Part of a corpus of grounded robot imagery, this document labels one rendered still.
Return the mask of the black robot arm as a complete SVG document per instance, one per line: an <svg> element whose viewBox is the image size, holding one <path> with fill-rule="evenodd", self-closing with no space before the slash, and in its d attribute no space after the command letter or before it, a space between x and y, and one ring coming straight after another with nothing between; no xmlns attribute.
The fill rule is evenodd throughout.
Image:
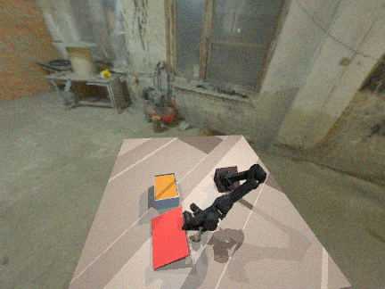
<svg viewBox="0 0 385 289"><path fill-rule="evenodd" d="M259 164L254 164L249 170L238 173L230 173L228 170L220 172L220 181L224 181L228 186L231 186L236 181L246 180L243 184L234 189L230 194L223 194L218 197L211 206L204 210L205 214L205 228L208 231L215 231L219 219L224 219L229 210L233 208L233 204L241 199L245 194L251 190L258 188L266 180L266 173ZM258 182L257 182L258 181ZM190 209L193 216L200 212L200 208L192 203ZM222 213L220 213L220 212Z"/></svg>

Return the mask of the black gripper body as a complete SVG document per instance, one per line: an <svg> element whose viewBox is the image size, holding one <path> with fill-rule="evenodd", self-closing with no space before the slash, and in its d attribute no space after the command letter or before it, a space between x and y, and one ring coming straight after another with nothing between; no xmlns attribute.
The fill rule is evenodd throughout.
<svg viewBox="0 0 385 289"><path fill-rule="evenodd" d="M184 223L187 226L196 225L196 227L203 227L203 229L201 230L202 232L207 231L207 229L205 228L205 217L206 216L204 214L204 210L200 210L200 212L198 214L194 215L194 217L192 216L191 212L189 212L189 211L184 211L183 215L184 215Z"/></svg>

